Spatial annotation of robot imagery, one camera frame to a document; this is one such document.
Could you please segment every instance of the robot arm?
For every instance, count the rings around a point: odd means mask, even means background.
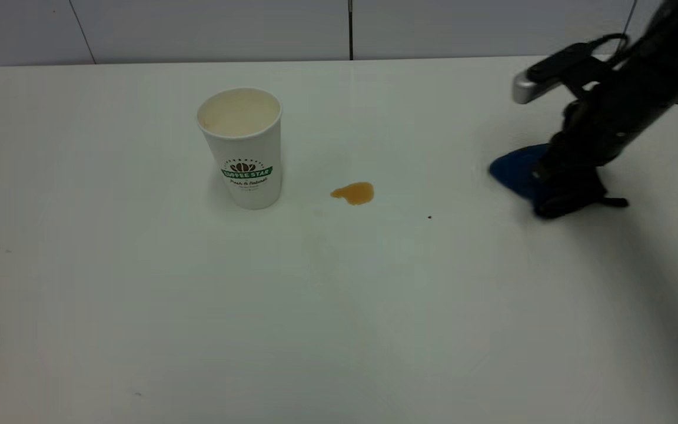
[[[491,166],[492,174],[529,198],[541,217],[560,217],[596,202],[625,206],[623,199],[605,199],[595,168],[616,158],[678,104],[678,0],[663,3],[634,46],[620,48],[606,62],[592,57],[614,38],[627,39],[613,34],[571,45],[514,79],[512,97],[519,104],[560,84],[577,97],[548,145],[510,153]],[[591,82],[597,84],[586,91]]]

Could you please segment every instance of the silver metal part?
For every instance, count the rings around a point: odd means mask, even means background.
[[[514,76],[514,83],[511,85],[511,99],[520,105],[529,104],[543,94],[557,88],[560,84],[557,79],[536,84],[527,78],[527,71],[523,71]]]

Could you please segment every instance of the green label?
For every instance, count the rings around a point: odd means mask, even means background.
[[[224,177],[242,179],[242,178],[265,177],[267,175],[271,175],[272,171],[274,171],[274,167],[267,167],[266,169],[261,169],[260,171],[250,171],[250,172],[232,172],[227,171],[226,169],[222,169],[221,174],[223,174]]]

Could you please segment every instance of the blue sponge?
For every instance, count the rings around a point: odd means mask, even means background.
[[[548,144],[538,144],[514,150],[493,161],[489,168],[490,174],[534,206],[540,195],[541,184],[533,176],[533,165],[548,149]]]

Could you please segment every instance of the cup rim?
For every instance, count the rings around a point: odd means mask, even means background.
[[[216,97],[220,94],[228,93],[229,91],[235,91],[235,90],[257,90],[257,91],[261,91],[263,93],[268,94],[273,99],[277,100],[277,104],[279,105],[279,113],[277,113],[277,117],[275,117],[274,121],[271,124],[269,124],[266,128],[262,129],[261,131],[253,132],[252,134],[247,134],[247,135],[244,135],[244,136],[237,136],[237,137],[222,136],[222,135],[214,134],[214,132],[210,132],[207,129],[205,129],[205,127],[200,124],[200,119],[198,119],[198,116],[200,116],[200,108],[202,108],[210,99],[213,99],[214,97]],[[209,98],[205,99],[202,102],[202,104],[199,105],[199,107],[197,108],[197,110],[195,112],[195,123],[197,124],[198,128],[200,128],[200,131],[204,132],[204,134],[210,135],[211,137],[216,137],[216,138],[222,139],[222,140],[232,140],[232,141],[246,140],[248,138],[257,137],[257,136],[265,133],[266,131],[269,131],[270,129],[274,128],[274,126],[277,124],[277,122],[279,122],[279,120],[282,118],[282,111],[283,110],[284,110],[284,107],[282,106],[282,102],[279,100],[279,97],[274,96],[274,94],[271,93],[271,91],[266,91],[263,88],[257,88],[257,87],[228,88],[226,90],[219,91],[218,93],[210,96]]]

